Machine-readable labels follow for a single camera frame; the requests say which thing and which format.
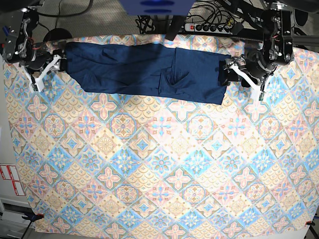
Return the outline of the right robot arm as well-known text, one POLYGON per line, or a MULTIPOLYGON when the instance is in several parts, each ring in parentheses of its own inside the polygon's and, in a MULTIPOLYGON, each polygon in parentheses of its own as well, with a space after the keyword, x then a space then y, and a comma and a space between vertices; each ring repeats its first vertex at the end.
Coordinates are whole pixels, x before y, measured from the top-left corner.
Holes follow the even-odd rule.
POLYGON ((63 71, 63 51, 46 50, 48 41, 71 38, 69 31, 63 28, 49 30, 42 43, 36 44, 32 31, 39 22, 37 8, 43 5, 42 0, 2 0, 0 15, 4 22, 0 24, 0 54, 5 62, 17 63, 29 79, 32 92, 44 89, 43 78, 50 72, 63 71))

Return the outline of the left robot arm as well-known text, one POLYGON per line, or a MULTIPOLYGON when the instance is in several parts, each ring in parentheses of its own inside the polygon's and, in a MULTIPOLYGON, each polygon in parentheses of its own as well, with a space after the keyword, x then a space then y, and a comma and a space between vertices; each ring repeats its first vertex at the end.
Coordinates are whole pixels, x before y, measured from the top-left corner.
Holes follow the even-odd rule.
POLYGON ((263 9, 256 8, 244 0, 219 1, 222 7, 242 18, 263 37, 262 49, 250 49, 240 57, 225 60, 220 79, 223 86, 239 82, 251 88, 258 100, 264 96, 270 77, 279 66, 290 64, 294 58, 291 36, 291 12, 268 3, 263 9))

